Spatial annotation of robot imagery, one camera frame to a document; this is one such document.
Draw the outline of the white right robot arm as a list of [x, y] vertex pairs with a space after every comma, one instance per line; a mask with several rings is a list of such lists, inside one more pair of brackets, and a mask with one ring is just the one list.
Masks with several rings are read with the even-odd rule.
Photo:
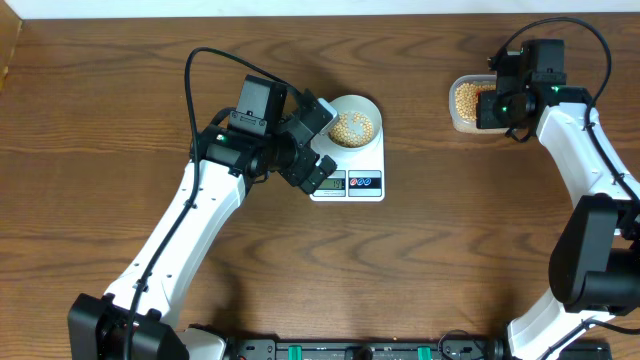
[[496, 88], [480, 94], [477, 126], [524, 130], [551, 154], [573, 204], [548, 265], [549, 288], [504, 338], [491, 359], [557, 359], [595, 326], [639, 307], [639, 183], [608, 141], [595, 98], [569, 86], [564, 43], [529, 40], [488, 60]]

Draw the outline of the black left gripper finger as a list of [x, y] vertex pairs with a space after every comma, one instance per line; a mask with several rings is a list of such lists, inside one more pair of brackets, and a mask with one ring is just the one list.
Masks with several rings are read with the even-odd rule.
[[313, 165], [311, 172], [302, 179], [299, 188], [307, 195], [313, 194], [320, 185], [337, 169], [336, 162], [325, 155], [318, 165]]
[[294, 129], [294, 137], [297, 140], [311, 140], [323, 126], [322, 110], [316, 97], [309, 89], [306, 89], [301, 97], [301, 105], [297, 111], [298, 123]]

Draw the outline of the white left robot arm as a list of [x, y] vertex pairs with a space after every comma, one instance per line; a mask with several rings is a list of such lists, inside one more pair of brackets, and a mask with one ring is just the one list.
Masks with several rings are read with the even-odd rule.
[[179, 189], [150, 237], [104, 295], [77, 297], [68, 314], [75, 359], [221, 359], [227, 343], [201, 328], [178, 332], [186, 295], [205, 255], [251, 187], [272, 172], [305, 194], [337, 168], [311, 146], [338, 113], [310, 91], [295, 95], [276, 83], [248, 90], [197, 133]]

